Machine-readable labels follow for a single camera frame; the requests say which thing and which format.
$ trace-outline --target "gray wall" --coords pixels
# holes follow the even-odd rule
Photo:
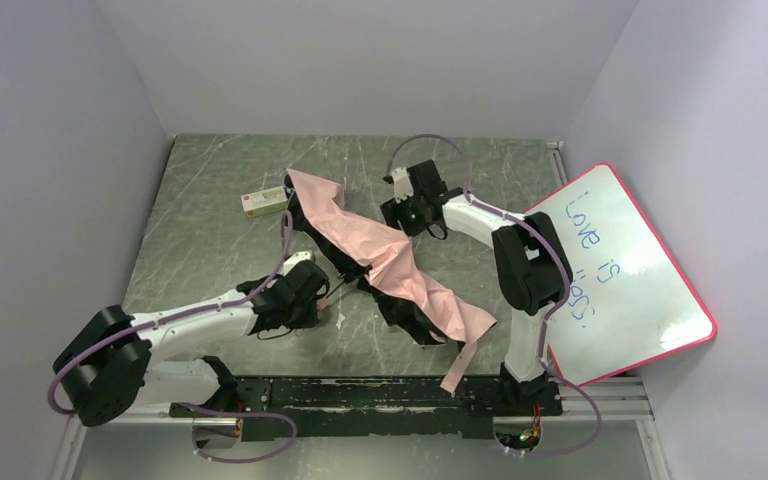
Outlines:
[[[619,167],[719,320],[641,372],[675,478],[768,478],[768,0],[641,0],[564,154]]]
[[[562,138],[637,0],[99,0],[177,133]]]
[[[51,362],[121,301],[168,151],[90,0],[0,0],[0,478],[47,477]]]

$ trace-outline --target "pink cloth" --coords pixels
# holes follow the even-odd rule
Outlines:
[[[311,225],[358,264],[372,266],[366,276],[370,285],[416,303],[446,336],[465,342],[440,385],[454,392],[475,355],[476,342],[496,319],[419,271],[404,232],[344,211],[342,185],[297,170],[287,172]]]

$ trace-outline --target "metal table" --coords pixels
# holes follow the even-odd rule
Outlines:
[[[379,204],[392,198],[383,182],[396,137],[181,135],[176,139],[149,218],[128,287],[127,312],[164,310],[223,293],[260,278],[280,255],[280,215],[244,215],[240,196],[282,184],[287,167],[346,187],[346,209],[382,220]],[[526,207],[556,189],[558,180],[543,141],[458,139],[473,162],[476,195],[510,210]],[[463,183],[466,166],[446,144],[417,140],[397,165],[433,158],[450,188]],[[303,234],[293,250],[317,251]],[[468,373],[498,373],[508,348],[510,310],[497,284],[492,252],[464,235],[445,241],[414,240],[420,269],[499,323],[480,342]],[[327,260],[320,265],[337,282]],[[454,344],[419,347],[388,327],[371,296],[343,288],[323,324],[280,339],[219,341],[191,352],[219,356],[239,375],[445,374]]]

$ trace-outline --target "purple cable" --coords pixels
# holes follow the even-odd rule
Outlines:
[[[179,403],[178,405],[181,405],[184,408],[188,408],[196,413],[202,413],[204,415],[210,415],[212,417],[224,417],[224,418],[274,418],[278,420],[282,420],[290,425],[290,428],[293,430],[290,434],[290,439],[287,440],[284,445],[281,445],[280,447],[276,448],[275,450],[260,455],[258,457],[252,457],[252,458],[223,458],[223,457],[214,457],[213,455],[208,455],[204,453],[199,447],[196,440],[196,432],[201,427],[193,428],[192,434],[190,435],[190,439],[193,442],[193,453],[198,455],[201,458],[204,458],[205,460],[209,460],[211,462],[217,462],[217,463],[255,463],[260,462],[262,460],[269,460],[272,457],[275,457],[288,448],[290,448],[295,442],[296,437],[298,436],[299,429],[296,426],[296,422],[293,421],[292,418],[280,414],[280,413],[271,413],[271,412],[245,412],[245,413],[237,413],[237,412],[220,412],[219,410],[209,410],[207,408],[202,408],[197,405],[193,405],[191,403]]]
[[[290,251],[290,238],[292,237],[292,232],[293,232],[293,217],[289,211],[284,212],[282,221],[284,222],[284,230],[283,230],[284,235],[283,235],[283,250],[281,254],[281,260],[278,262],[277,265],[275,265],[275,268],[266,277],[266,279],[260,285],[258,285],[254,290],[249,292],[248,295],[246,295],[240,300],[225,302],[223,306],[236,307],[236,306],[245,304],[246,302],[250,301],[254,296],[262,292],[263,289],[266,288],[266,286],[269,284],[269,282],[275,279],[275,276],[278,275],[278,272],[281,270],[281,267],[284,265],[284,259],[287,258],[287,254]],[[199,313],[207,312],[210,310],[216,310],[219,308],[221,308],[219,304],[208,304],[208,305],[193,307],[188,310],[182,310],[175,314],[169,315],[168,317],[164,317],[161,320],[158,320],[156,326],[166,325],[167,323],[174,322],[175,320],[180,320],[182,318],[186,318],[192,315],[197,315]],[[91,346],[90,348],[84,350],[83,352],[75,356],[75,358],[69,360],[66,363],[66,365],[64,365],[63,368],[61,368],[60,371],[58,371],[54,375],[54,378],[51,380],[51,384],[49,384],[48,386],[47,399],[48,399],[48,405],[51,407],[51,409],[63,415],[71,415],[75,413],[75,410],[61,407],[57,403],[57,398],[55,397],[55,392],[57,391],[57,385],[63,381],[63,378],[66,376],[66,374],[72,371],[73,368],[80,365],[81,362],[89,358],[94,353],[116,342],[117,340],[121,340],[122,338],[125,338],[128,335],[141,332],[143,330],[153,328],[153,327],[155,327],[155,322],[145,322],[139,325],[134,325],[132,327],[126,328],[109,337],[106,337],[104,340],[101,340],[100,342],[96,343],[95,345]]]
[[[455,142],[453,142],[451,139],[447,137],[433,134],[433,133],[422,133],[422,134],[414,135],[412,137],[405,139],[402,143],[396,146],[395,150],[393,150],[393,154],[390,156],[390,160],[387,162],[387,175],[390,175],[391,173],[391,170],[393,167],[393,161],[396,159],[396,154],[399,153],[399,150],[401,150],[402,147],[404,147],[408,143],[420,138],[434,138],[437,140],[442,140],[443,142],[449,144],[452,148],[454,148],[455,151],[458,153],[458,155],[460,155],[460,157],[466,162],[466,165],[467,165],[467,178],[466,178],[466,181],[464,182],[464,198],[466,198],[466,200],[476,208],[484,210],[485,212],[488,212],[492,215],[496,215],[497,217],[500,217],[504,220],[509,220],[519,225],[521,228],[525,229],[529,234],[531,234],[534,238],[536,238],[538,242],[540,242],[540,245],[546,250],[546,252],[552,258],[552,261],[555,263],[555,266],[558,267],[558,272],[561,274],[561,281],[564,284],[564,293],[562,298],[557,302],[555,302],[555,304],[552,305],[552,308],[550,308],[549,311],[547,311],[546,314],[543,315],[543,319],[540,325],[540,339],[537,346],[537,360],[540,362],[540,366],[542,366],[543,369],[546,370],[547,373],[549,373],[549,375],[557,378],[561,383],[575,390],[579,395],[582,396],[582,398],[587,400],[587,403],[589,403],[590,406],[593,407],[593,413],[596,415],[596,428],[594,429],[593,434],[591,434],[590,437],[587,438],[587,440],[581,442],[580,444],[574,447],[562,448],[560,450],[554,450],[551,452],[529,452],[529,453],[526,453],[525,456],[534,457],[534,458],[559,457],[559,456],[568,455],[570,453],[574,453],[589,447],[591,444],[593,444],[593,442],[596,441],[596,439],[599,437],[599,434],[602,433],[602,412],[599,411],[599,407],[596,405],[596,401],[593,400],[593,397],[588,395],[587,392],[585,392],[578,385],[564,378],[563,375],[561,375],[559,372],[556,372],[554,369],[552,369],[547,364],[547,362],[543,361],[543,356],[546,350],[546,336],[548,334],[549,319],[552,317],[552,315],[555,314],[556,311],[558,311],[558,309],[560,309],[567,302],[570,296],[571,282],[570,282],[569,276],[567,275],[566,269],[564,268],[563,262],[561,261],[560,256],[558,256],[558,252],[556,252],[555,249],[552,248],[549,242],[545,238],[543,238],[543,236],[540,235],[540,233],[538,233],[537,230],[531,227],[531,225],[528,225],[527,223],[525,223],[522,219],[517,218],[513,215],[508,215],[502,210],[499,210],[498,208],[495,208],[491,205],[483,203],[472,196],[472,192],[470,191],[470,182],[472,180],[472,162],[470,162],[469,158],[455,144]]]

